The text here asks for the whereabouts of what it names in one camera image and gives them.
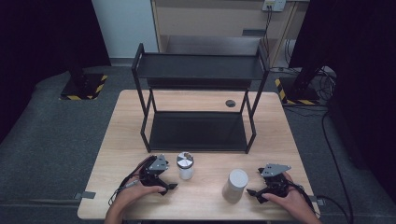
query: yellow and black hazard tape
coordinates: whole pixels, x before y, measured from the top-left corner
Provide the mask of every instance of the yellow and black hazard tape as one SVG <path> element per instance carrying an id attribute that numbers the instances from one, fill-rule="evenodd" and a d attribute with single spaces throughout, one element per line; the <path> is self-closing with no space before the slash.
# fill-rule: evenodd
<path id="1" fill-rule="evenodd" d="M 275 84 L 279 91 L 279 98 L 284 105 L 320 105 L 319 100 L 289 100 L 278 78 L 275 80 Z"/>
<path id="2" fill-rule="evenodd" d="M 79 95 L 61 95 L 59 98 L 60 100 L 94 100 L 96 97 L 99 96 L 100 91 L 102 90 L 103 86 L 105 85 L 107 76 L 102 76 L 102 79 L 96 88 L 96 92 L 94 94 L 90 95 L 84 95 L 84 94 L 79 94 Z"/>

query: container lid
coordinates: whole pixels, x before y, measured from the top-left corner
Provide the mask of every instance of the container lid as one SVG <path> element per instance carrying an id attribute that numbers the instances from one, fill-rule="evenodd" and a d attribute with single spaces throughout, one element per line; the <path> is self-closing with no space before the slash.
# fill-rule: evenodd
<path id="1" fill-rule="evenodd" d="M 235 190 L 243 190 L 248 184 L 248 175 L 241 169 L 234 169 L 230 172 L 230 184 Z"/>
<path id="2" fill-rule="evenodd" d="M 181 152 L 177 156 L 177 166 L 181 169 L 189 169 L 194 164 L 194 157 L 190 152 Z"/>

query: gray carpet floor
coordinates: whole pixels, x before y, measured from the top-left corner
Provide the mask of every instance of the gray carpet floor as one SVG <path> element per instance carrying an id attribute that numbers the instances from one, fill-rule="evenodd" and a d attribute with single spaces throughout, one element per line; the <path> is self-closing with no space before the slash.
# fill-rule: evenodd
<path id="1" fill-rule="evenodd" d="M 126 66 L 94 67 L 87 72 L 108 75 L 97 99 L 59 100 L 68 73 L 43 80 L 0 145 L 0 223 L 102 223 L 79 219 L 78 202 L 73 198 L 86 187 L 119 93 L 133 89 L 134 82 Z M 271 73 L 264 90 L 276 91 L 275 78 L 283 76 L 290 75 Z M 314 85 L 320 81 L 316 78 Z M 326 107 L 284 108 L 313 191 L 333 198 L 348 212 L 322 131 Z M 355 223 L 396 223 L 396 205 L 370 171 L 356 169 L 349 161 L 329 117 L 324 127 L 345 180 Z M 29 201 L 34 199 L 57 203 Z M 320 212 L 324 223 L 347 223 L 339 208 L 329 201 Z"/>

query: white cylindrical container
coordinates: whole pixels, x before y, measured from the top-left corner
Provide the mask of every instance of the white cylindrical container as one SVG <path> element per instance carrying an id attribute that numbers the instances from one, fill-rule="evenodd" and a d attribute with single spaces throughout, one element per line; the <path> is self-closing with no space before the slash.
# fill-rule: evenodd
<path id="1" fill-rule="evenodd" d="M 228 180 L 222 189 L 222 195 L 229 203 L 237 203 L 242 197 L 245 186 L 248 184 L 248 175 L 241 169 L 230 172 Z"/>
<path id="2" fill-rule="evenodd" d="M 181 179 L 188 180 L 192 178 L 194 174 L 194 157 L 190 152 L 181 152 L 177 156 L 177 166 L 179 170 L 179 175 Z"/>

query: shelf top tier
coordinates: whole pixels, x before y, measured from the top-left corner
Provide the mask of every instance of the shelf top tier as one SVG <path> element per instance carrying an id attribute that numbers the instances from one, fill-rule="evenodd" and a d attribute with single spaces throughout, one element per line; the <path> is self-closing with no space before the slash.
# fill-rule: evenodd
<path id="1" fill-rule="evenodd" d="M 258 55 L 142 53 L 139 78 L 263 79 Z"/>

